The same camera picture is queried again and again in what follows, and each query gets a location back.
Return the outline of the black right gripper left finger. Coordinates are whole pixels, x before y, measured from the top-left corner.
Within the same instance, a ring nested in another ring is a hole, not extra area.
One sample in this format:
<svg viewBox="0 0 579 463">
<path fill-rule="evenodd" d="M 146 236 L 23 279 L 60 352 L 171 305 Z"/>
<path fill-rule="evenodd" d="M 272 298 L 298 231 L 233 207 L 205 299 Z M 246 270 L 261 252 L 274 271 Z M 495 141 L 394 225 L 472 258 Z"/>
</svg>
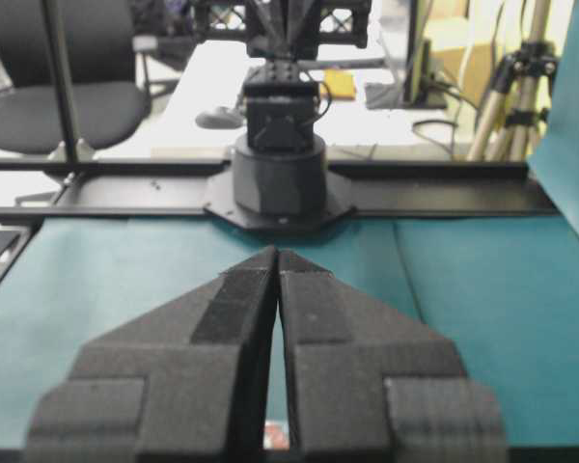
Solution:
<svg viewBox="0 0 579 463">
<path fill-rule="evenodd" d="M 267 247 L 86 342 L 41 398 L 25 460 L 259 460 L 275 311 Z"/>
</svg>

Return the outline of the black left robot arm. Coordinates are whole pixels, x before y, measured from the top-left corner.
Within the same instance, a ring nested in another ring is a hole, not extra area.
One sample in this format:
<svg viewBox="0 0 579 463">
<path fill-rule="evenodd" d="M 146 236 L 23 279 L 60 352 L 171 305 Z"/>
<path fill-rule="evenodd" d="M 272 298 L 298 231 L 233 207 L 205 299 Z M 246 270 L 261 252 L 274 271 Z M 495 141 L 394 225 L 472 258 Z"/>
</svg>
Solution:
<svg viewBox="0 0 579 463">
<path fill-rule="evenodd" d="M 265 65 L 242 88 L 247 128 L 209 186 L 241 219 L 302 230 L 350 210 L 314 131 L 319 1 L 250 1 L 247 50 Z M 40 399 L 27 462 L 253 462 L 262 454 L 279 251 L 268 246 L 212 281 L 85 342 Z"/>
</svg>

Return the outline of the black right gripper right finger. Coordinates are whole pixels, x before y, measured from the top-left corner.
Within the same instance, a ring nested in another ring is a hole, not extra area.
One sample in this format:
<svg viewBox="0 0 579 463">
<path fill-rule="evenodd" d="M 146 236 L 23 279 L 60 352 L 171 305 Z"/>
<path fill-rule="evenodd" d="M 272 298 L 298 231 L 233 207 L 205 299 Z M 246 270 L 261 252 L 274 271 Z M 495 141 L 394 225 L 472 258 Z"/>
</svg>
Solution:
<svg viewBox="0 0 579 463">
<path fill-rule="evenodd" d="M 503 462 L 493 392 L 455 343 L 292 251 L 279 256 L 291 438 L 306 462 Z"/>
</svg>

